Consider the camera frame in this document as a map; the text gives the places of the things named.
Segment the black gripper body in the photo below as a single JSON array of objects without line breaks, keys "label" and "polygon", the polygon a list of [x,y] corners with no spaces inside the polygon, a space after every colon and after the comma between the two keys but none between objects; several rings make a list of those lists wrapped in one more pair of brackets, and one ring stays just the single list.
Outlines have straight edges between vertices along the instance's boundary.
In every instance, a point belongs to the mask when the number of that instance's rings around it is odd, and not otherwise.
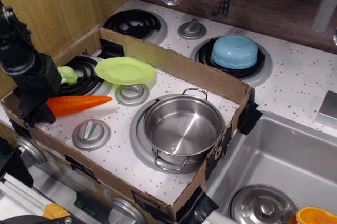
[{"label": "black gripper body", "polygon": [[58,94],[61,76],[51,56],[46,54],[34,55],[28,63],[11,73],[21,94],[17,116],[24,118],[26,111],[32,111],[46,104],[49,98]]}]

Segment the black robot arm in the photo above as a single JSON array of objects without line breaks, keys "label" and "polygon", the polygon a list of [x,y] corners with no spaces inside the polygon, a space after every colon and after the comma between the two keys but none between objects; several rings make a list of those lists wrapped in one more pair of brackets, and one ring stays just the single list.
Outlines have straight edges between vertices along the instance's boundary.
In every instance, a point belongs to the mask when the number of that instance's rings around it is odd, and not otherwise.
[{"label": "black robot arm", "polygon": [[51,56],[35,49],[30,34],[13,9],[1,4],[1,69],[17,86],[17,117],[27,127],[56,120],[47,101],[59,93],[62,79]]}]

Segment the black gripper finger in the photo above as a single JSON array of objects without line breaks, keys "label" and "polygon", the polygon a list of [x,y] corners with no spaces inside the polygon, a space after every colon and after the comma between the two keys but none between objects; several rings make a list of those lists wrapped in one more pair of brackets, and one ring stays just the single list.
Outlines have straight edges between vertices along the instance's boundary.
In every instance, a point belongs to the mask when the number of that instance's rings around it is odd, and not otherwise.
[{"label": "black gripper finger", "polygon": [[38,111],[36,109],[33,109],[32,111],[26,111],[23,118],[25,126],[28,128],[34,127],[35,124],[38,123],[38,119]]},{"label": "black gripper finger", "polygon": [[56,121],[56,117],[54,116],[51,109],[47,104],[43,104],[38,110],[38,117],[40,122],[53,124]]}]

